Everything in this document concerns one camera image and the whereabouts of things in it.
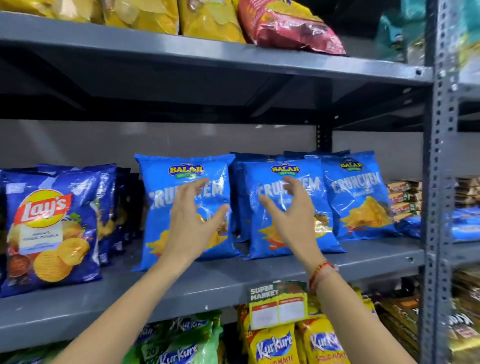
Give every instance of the red chip bag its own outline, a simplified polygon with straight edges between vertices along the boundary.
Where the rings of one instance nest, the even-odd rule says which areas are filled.
[[[340,39],[307,7],[292,0],[239,0],[243,29],[261,47],[345,54]]]

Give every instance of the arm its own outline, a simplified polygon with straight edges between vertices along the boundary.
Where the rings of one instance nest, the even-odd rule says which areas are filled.
[[[280,211],[266,195],[261,195],[260,200],[272,216],[282,240],[311,276],[321,263],[326,262],[315,239],[313,204],[299,181],[293,177],[284,177],[284,180],[287,182],[284,188],[294,196],[286,212]],[[322,268],[315,283],[322,310],[353,364],[415,363],[333,268]]]
[[[207,222],[196,216],[195,195],[208,182],[182,185],[171,211],[168,241],[158,262],[72,341],[52,364],[119,364],[170,286],[208,246],[228,212],[223,205]]]

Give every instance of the shelf label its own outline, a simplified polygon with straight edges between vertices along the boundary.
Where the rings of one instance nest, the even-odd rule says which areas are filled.
[[[249,289],[252,330],[308,318],[305,283],[276,281]]]

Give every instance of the red thread bracelet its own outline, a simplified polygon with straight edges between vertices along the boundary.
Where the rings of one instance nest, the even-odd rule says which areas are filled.
[[[338,267],[335,264],[332,264],[330,262],[325,262],[325,263],[319,264],[319,266],[317,268],[315,268],[315,270],[313,271],[312,276],[310,277],[310,280],[308,281],[308,287],[310,288],[310,293],[315,294],[316,290],[314,289],[313,284],[315,283],[315,280],[318,276],[318,273],[320,273],[320,271],[325,266],[331,266],[335,271],[338,272]]]

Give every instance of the hand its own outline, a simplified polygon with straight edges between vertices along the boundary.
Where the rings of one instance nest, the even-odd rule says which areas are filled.
[[[175,262],[185,270],[203,253],[223,223],[230,209],[228,204],[222,205],[208,221],[197,217],[194,199],[209,181],[209,178],[199,178],[178,188],[170,214],[167,243],[159,262]]]
[[[319,264],[326,261],[315,239],[313,221],[315,209],[300,181],[290,176],[284,176],[283,180],[287,182],[283,188],[293,196],[292,204],[285,212],[281,211],[267,195],[261,194],[259,199],[272,216],[273,224],[283,242],[311,275]]]

